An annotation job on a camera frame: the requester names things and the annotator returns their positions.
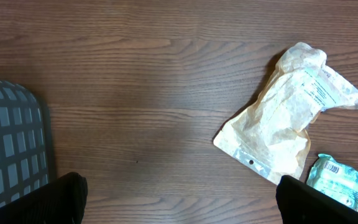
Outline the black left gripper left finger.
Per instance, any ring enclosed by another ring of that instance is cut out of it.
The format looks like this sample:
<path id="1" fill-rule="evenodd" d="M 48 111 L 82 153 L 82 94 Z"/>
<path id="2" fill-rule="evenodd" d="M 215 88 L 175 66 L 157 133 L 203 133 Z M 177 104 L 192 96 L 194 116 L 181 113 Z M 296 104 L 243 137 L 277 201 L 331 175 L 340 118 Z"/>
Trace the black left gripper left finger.
<path id="1" fill-rule="evenodd" d="M 53 182 L 0 208 L 0 223 L 74 223 L 85 214 L 88 183 L 77 172 Z"/>

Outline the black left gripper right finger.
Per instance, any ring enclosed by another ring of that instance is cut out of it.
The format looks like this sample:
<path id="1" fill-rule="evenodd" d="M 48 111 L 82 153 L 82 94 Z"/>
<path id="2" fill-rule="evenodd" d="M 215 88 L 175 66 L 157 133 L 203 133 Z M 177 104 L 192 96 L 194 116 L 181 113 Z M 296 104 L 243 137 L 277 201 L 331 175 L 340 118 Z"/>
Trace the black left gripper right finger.
<path id="1" fill-rule="evenodd" d="M 290 175 L 276 189 L 283 224 L 358 224 L 358 212 Z"/>

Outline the green wet wipes pack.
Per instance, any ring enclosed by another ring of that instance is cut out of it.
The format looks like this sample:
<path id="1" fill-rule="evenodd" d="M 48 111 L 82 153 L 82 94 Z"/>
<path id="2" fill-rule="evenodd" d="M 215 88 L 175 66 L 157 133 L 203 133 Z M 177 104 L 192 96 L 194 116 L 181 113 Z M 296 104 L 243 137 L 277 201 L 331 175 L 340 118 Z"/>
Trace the green wet wipes pack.
<path id="1" fill-rule="evenodd" d="M 358 171 L 319 154 L 306 184 L 358 212 Z"/>

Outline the beige paper pouch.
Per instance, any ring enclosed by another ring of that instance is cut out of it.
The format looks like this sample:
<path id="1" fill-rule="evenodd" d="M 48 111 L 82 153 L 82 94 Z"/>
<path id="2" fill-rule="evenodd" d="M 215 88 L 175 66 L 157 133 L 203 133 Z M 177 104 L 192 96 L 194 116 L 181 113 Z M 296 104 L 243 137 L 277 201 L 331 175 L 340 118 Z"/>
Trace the beige paper pouch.
<path id="1" fill-rule="evenodd" d="M 299 42 L 278 60 L 256 102 L 228 120 L 213 144 L 277 185 L 299 179 L 310 151 L 307 126 L 325 110 L 358 110 L 358 89 Z"/>

